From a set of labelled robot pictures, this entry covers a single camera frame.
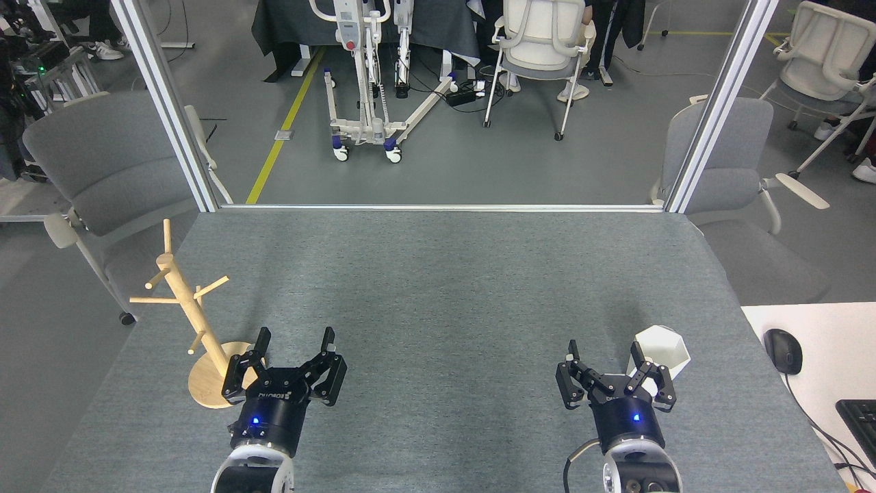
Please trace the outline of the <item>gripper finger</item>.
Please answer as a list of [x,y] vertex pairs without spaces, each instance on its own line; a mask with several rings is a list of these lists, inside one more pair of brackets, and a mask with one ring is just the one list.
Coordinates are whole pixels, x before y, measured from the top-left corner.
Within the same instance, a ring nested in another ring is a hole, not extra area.
[[576,340],[567,345],[565,359],[556,369],[556,381],[566,409],[575,409],[587,392],[603,384],[603,375],[581,362]]
[[672,384],[669,369],[660,363],[648,361],[639,341],[633,341],[631,344],[631,356],[635,372],[632,377],[629,377],[626,384],[623,385],[623,393],[627,396],[634,395],[642,386],[644,380],[651,378],[654,380],[657,387],[654,396],[654,402],[657,403],[657,409],[661,412],[669,413],[677,402],[675,387]]
[[248,368],[254,369],[257,385],[270,385],[272,383],[272,378],[263,364],[263,357],[270,340],[271,331],[269,328],[261,327],[253,349],[244,351],[241,355],[232,355],[229,359],[223,381],[222,396],[230,405],[237,405],[245,399],[242,395],[244,393],[244,375]]
[[347,365],[334,344],[335,331],[326,327],[319,355],[301,365],[307,387],[307,398],[326,406],[337,402]]

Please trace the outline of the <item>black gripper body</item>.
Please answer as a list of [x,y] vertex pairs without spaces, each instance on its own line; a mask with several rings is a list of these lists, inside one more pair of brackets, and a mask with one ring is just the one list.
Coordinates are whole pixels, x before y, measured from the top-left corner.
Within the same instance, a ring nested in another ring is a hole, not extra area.
[[245,392],[237,421],[229,425],[232,448],[271,446],[295,456],[309,405],[310,386],[299,368],[269,368]]
[[595,419],[601,452],[606,453],[617,440],[645,438],[665,446],[653,408],[653,397],[641,387],[627,392],[629,377],[603,375],[605,388],[594,384],[589,390],[589,407]]

